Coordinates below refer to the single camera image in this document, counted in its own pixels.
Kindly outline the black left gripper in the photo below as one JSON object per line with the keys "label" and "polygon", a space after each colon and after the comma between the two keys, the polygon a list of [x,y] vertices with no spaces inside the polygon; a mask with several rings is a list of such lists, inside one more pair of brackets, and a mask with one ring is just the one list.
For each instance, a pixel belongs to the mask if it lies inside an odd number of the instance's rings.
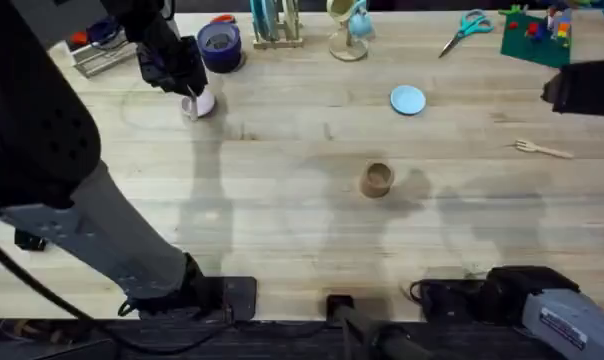
{"label": "black left gripper", "polygon": [[136,45],[142,79],[166,93],[183,96],[201,95],[208,79],[194,36],[181,37],[171,51],[153,51],[142,43]]}

